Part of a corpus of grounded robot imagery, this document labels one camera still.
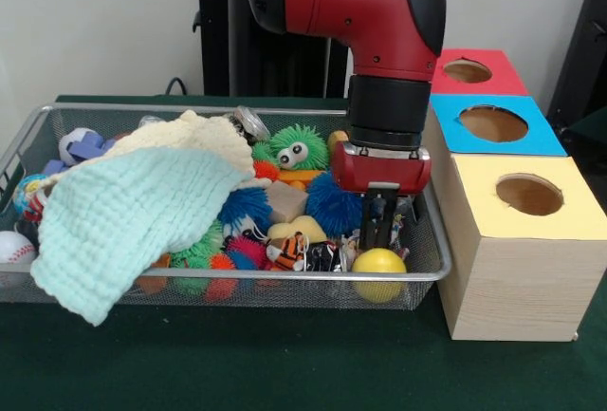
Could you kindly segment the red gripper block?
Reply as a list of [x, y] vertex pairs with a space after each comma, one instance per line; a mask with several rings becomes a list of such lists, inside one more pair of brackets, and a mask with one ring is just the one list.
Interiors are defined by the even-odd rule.
[[331, 171], [341, 189], [365, 193], [362, 200], [362, 219], [359, 246], [372, 249], [377, 245], [378, 225], [374, 203], [379, 190], [385, 202], [380, 221], [380, 246], [388, 247], [398, 194], [419, 194], [431, 177], [432, 161], [428, 150], [396, 151], [356, 146], [338, 142], [331, 157]]

